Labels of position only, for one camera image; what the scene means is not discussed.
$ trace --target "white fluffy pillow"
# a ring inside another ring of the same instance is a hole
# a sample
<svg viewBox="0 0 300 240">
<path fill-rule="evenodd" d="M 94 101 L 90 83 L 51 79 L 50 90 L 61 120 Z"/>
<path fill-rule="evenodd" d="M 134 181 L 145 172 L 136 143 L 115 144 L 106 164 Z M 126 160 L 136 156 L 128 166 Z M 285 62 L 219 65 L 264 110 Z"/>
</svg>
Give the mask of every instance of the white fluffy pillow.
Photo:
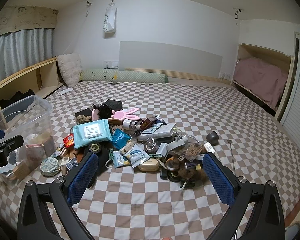
<svg viewBox="0 0 300 240">
<path fill-rule="evenodd" d="M 68 87 L 75 87 L 79 83 L 82 65 L 78 53 L 57 56 L 61 76 Z"/>
</svg>

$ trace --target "gray headboard panel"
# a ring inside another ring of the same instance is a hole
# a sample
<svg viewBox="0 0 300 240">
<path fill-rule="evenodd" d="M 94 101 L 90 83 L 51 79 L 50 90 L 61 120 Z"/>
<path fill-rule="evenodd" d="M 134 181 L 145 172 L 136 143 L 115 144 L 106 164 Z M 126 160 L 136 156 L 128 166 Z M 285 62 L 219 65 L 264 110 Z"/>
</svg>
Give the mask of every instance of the gray headboard panel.
<svg viewBox="0 0 300 240">
<path fill-rule="evenodd" d="M 206 51 L 156 42 L 121 41 L 120 69 L 144 68 L 219 76 L 222 57 Z"/>
</svg>

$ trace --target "pink bunny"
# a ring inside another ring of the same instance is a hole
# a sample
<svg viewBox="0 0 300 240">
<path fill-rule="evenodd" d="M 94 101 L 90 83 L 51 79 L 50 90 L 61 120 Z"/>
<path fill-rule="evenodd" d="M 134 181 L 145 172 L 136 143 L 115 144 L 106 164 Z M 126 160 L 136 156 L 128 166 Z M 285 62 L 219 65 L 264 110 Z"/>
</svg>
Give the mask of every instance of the pink bunny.
<svg viewBox="0 0 300 240">
<path fill-rule="evenodd" d="M 123 121 L 124 119 L 137 121 L 140 119 L 140 117 L 132 114 L 132 113 L 135 113 L 136 111 L 139 111 L 139 108 L 133 108 L 133 109 L 128 110 L 127 112 L 122 111 L 122 110 L 114 112 L 114 110 L 112 110 L 113 115 L 111 115 L 111 118 L 119 119 L 121 121 Z"/>
</svg>

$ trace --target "bed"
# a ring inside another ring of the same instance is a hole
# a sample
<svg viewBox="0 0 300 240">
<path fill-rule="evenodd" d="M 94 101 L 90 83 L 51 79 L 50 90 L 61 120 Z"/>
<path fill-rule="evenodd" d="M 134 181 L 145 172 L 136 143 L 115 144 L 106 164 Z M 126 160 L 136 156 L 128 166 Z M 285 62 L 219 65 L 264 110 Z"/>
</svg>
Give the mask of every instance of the bed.
<svg viewBox="0 0 300 240">
<path fill-rule="evenodd" d="M 74 113 L 106 99 L 139 107 L 140 117 L 160 115 L 203 141 L 210 131 L 219 134 L 216 156 L 231 168 L 226 140 L 233 141 L 237 176 L 250 182 L 273 180 L 279 190 L 284 216 L 300 199 L 300 151 L 277 122 L 234 87 L 181 84 L 137 84 L 80 82 L 72 93 L 62 96 L 59 88 L 47 100 L 53 106 L 51 122 L 55 142 L 61 143 L 75 124 Z M 11 191 L 0 182 L 0 214 L 16 228 L 18 205 L 30 179 L 52 182 L 38 169 Z M 66 232 L 53 208 L 50 214 L 60 235 Z M 251 214 L 249 205 L 238 233 Z M 104 172 L 73 206 L 78 217 L 96 239 L 206 239 L 225 214 L 210 182 L 181 191 L 178 183 L 161 180 L 158 173 L 133 171 L 131 167 Z"/>
</svg>

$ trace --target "blue textured pad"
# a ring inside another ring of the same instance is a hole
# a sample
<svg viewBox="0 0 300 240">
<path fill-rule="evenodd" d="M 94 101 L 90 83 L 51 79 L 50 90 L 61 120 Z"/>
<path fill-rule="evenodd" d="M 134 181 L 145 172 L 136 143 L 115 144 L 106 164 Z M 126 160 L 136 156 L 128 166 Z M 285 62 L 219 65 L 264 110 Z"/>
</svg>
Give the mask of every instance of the blue textured pad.
<svg viewBox="0 0 300 240">
<path fill-rule="evenodd" d="M 97 168 L 98 156 L 92 154 L 68 188 L 67 202 L 70 206 L 79 203 Z"/>
<path fill-rule="evenodd" d="M 209 154 L 203 156 L 202 166 L 222 203 L 231 206 L 234 203 L 234 189 Z"/>
</svg>

